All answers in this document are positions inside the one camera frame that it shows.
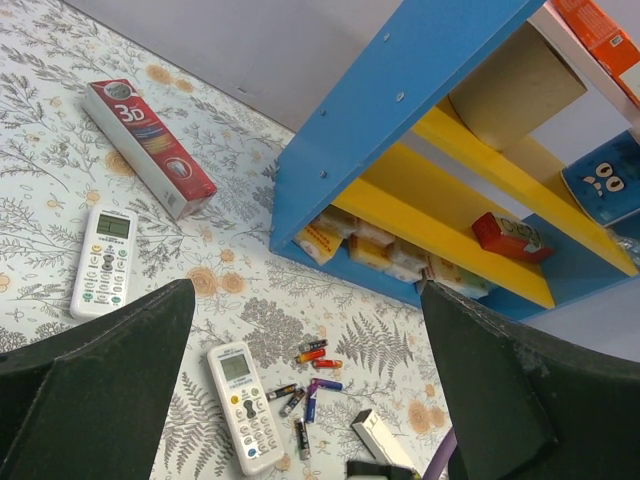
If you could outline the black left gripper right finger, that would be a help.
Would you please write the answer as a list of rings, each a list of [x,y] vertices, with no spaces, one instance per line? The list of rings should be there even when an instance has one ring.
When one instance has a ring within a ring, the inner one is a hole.
[[[457,446],[452,479],[636,479],[639,365],[433,281],[426,330]]]

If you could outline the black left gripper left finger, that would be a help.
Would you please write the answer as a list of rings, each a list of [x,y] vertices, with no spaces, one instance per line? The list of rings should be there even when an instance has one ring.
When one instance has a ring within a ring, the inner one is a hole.
[[[149,478],[194,310],[174,280],[2,354],[2,478]]]

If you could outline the white slim remote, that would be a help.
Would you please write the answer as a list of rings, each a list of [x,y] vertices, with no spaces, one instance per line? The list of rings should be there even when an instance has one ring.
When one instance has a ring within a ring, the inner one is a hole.
[[[409,455],[374,410],[359,412],[352,421],[351,428],[376,461],[417,470]]]

